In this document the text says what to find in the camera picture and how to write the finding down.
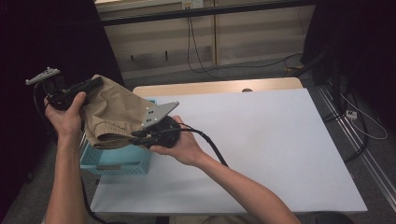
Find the gray carpet floor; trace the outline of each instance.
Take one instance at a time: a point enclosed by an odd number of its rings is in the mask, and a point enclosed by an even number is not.
[[[287,66],[298,65],[298,56],[287,60]],[[132,90],[137,86],[171,84],[171,83],[188,83],[188,82],[206,82],[217,80],[236,80],[236,79],[252,79],[252,78],[268,78],[268,77],[284,77],[289,74],[285,72],[284,63],[277,63],[271,66],[262,66],[267,63],[273,63],[278,60],[271,60],[266,62],[253,62],[233,64],[226,66],[227,68],[211,70],[210,76],[206,73],[194,73],[192,71],[182,71],[172,74],[163,74],[155,77],[141,77],[125,80],[126,86]],[[254,68],[248,67],[231,67],[231,66],[260,66]],[[326,88],[324,86],[315,86],[312,82],[312,75],[307,73],[300,77],[305,88],[308,89],[311,97],[317,106],[319,114],[324,117],[331,113],[331,110],[324,103],[319,94],[318,88]],[[364,102],[364,99],[359,98],[361,109],[376,118],[375,111]],[[370,134],[381,136],[382,131],[379,130],[372,122],[368,122]],[[326,122],[326,127],[332,140],[336,144],[341,156],[346,158],[351,155],[355,149],[347,139],[346,135],[340,128],[336,120]],[[396,134],[389,130],[389,137],[386,140],[370,139],[367,148],[373,155],[375,160],[388,176],[391,183],[396,183]],[[40,223],[45,215],[47,209],[50,190],[53,181],[53,167],[56,148],[55,145],[49,144],[46,148],[37,167],[32,171],[33,180],[24,184],[19,196],[8,210],[7,216],[3,223]],[[348,216],[355,222],[360,224],[393,224],[396,223],[396,212],[390,206],[388,199],[384,196],[380,187],[376,184],[369,170],[365,166],[361,158],[358,158],[346,165],[348,171],[353,176],[358,190],[365,201],[368,212],[358,214],[348,214]],[[96,189],[97,180],[100,176],[92,175],[88,172],[82,172],[85,186],[88,193],[89,201],[92,200]],[[298,218],[302,223],[314,224],[316,213],[312,214],[298,214]],[[137,217],[137,216],[118,216],[118,217],[104,217],[106,221],[124,221],[127,223],[136,224],[152,224],[155,223],[155,217]],[[96,223],[91,219],[87,223]]]

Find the white table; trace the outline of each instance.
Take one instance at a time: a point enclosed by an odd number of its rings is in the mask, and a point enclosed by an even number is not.
[[[212,138],[231,168],[262,183],[292,212],[367,208],[304,89],[150,97]],[[211,147],[196,136],[204,151]],[[92,211],[143,215],[245,214],[200,170],[153,154],[147,175],[102,176]]]

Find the basket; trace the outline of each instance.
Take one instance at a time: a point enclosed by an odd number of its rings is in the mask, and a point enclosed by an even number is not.
[[[134,145],[102,150],[86,141],[80,168],[95,175],[146,175],[150,158],[151,151]]]

